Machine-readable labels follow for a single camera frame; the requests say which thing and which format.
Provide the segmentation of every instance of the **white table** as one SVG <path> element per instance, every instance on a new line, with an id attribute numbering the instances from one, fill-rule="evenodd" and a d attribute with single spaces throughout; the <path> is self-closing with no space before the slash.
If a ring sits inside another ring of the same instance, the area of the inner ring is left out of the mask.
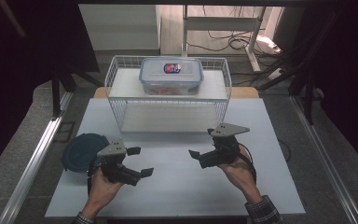
<path id="1" fill-rule="evenodd" d="M 225 122 L 250 128 L 237 135 L 252 152 L 257 186 L 281 214 L 304 214 L 296 186 L 282 155 L 262 99 L 230 100 Z M 213 150 L 205 133 L 121 134 L 107 99 L 91 99 L 78 134 L 98 133 L 109 140 L 121 136 L 126 147 L 141 147 L 140 155 L 123 163 L 152 176 L 136 187 L 124 186 L 99 217 L 221 217 L 246 216 L 245 199 L 216 167 L 201 169 L 188 150 Z M 62 172 L 46 217 L 75 217 L 87 200 L 86 174 Z"/>

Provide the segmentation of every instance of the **hand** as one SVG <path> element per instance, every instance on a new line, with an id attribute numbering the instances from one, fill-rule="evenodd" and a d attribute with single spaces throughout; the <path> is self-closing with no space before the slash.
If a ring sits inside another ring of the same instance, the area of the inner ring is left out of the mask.
<path id="1" fill-rule="evenodd" d="M 82 215 L 94 219 L 97 217 L 101 209 L 107 206 L 116 196 L 118 190 L 123 186 L 123 183 L 110 183 L 105 176 L 101 168 L 92 178 L 91 191 L 89 192 L 89 198 L 86 205 L 82 210 Z"/>
<path id="2" fill-rule="evenodd" d="M 241 145 L 240 150 L 241 154 L 250 160 L 249 154 Z M 255 186 L 249 166 L 245 161 L 237 157 L 231 164 L 220 164 L 218 167 L 223 170 L 228 180 L 242 191 L 248 203 L 253 204 L 263 201 L 258 188 Z"/>

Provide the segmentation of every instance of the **wire basket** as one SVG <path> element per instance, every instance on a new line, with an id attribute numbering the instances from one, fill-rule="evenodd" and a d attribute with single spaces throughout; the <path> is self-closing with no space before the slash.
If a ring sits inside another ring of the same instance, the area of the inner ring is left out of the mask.
<path id="1" fill-rule="evenodd" d="M 122 132 L 206 132 L 225 117 L 231 77 L 224 58 L 197 58 L 204 80 L 195 96 L 150 96 L 139 80 L 147 56 L 115 56 L 105 89 Z"/>

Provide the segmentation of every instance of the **clear plastic container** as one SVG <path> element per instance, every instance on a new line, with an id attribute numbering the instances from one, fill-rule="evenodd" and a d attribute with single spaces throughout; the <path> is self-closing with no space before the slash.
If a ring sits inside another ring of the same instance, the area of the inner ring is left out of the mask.
<path id="1" fill-rule="evenodd" d="M 146 58 L 139 75 L 148 95 L 196 95 L 203 80 L 198 59 Z"/>

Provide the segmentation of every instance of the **sleeve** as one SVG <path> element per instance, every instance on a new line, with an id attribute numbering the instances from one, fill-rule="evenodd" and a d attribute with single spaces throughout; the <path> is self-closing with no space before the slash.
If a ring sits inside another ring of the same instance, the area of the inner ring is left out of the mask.
<path id="1" fill-rule="evenodd" d="M 263 196 L 264 200 L 261 203 L 246 204 L 246 210 L 248 210 L 249 217 L 252 223 L 256 224 L 287 224 L 287 222 L 281 217 L 275 205 L 269 199 L 269 196 Z"/>
<path id="2" fill-rule="evenodd" d="M 94 220 L 84 217 L 81 212 L 77 214 L 77 217 L 72 222 L 72 224 L 93 224 Z"/>

